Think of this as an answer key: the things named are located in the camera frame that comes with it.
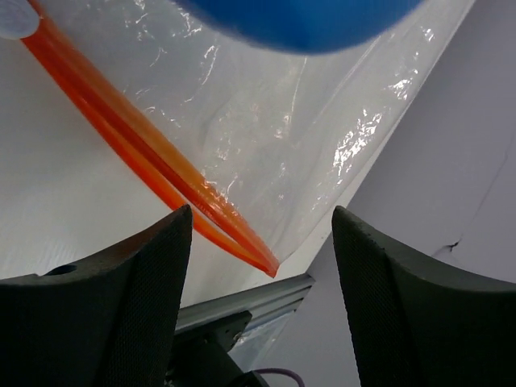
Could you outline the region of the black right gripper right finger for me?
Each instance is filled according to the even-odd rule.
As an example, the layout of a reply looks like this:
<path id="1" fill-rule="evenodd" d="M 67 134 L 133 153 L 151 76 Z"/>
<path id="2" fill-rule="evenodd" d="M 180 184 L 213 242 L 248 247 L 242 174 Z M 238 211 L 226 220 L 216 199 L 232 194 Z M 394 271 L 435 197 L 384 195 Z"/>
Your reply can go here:
<path id="1" fill-rule="evenodd" d="M 363 386 L 512 386 L 515 286 L 429 257 L 339 206 L 339 283 Z"/>

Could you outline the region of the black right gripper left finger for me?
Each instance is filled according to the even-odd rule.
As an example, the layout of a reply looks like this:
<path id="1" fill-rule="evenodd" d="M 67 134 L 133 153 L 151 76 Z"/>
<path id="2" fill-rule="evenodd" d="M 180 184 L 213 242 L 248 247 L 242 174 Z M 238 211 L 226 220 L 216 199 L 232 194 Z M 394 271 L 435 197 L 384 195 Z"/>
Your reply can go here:
<path id="1" fill-rule="evenodd" d="M 91 256 L 2 280 L 2 385 L 163 385 L 192 232 L 182 206 Z"/>

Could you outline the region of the clear zip bag orange zipper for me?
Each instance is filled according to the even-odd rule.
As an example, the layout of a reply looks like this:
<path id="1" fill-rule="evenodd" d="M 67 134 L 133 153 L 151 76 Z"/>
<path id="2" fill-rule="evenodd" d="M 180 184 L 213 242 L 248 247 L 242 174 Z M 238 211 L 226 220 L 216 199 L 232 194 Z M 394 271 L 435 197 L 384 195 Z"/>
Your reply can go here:
<path id="1" fill-rule="evenodd" d="M 278 260 L 397 124 L 471 5 L 425 1 L 363 44 L 303 56 L 232 39 L 173 1 L 42 2 Z M 2 40 L 2 277 L 88 256 L 166 212 L 23 43 Z"/>

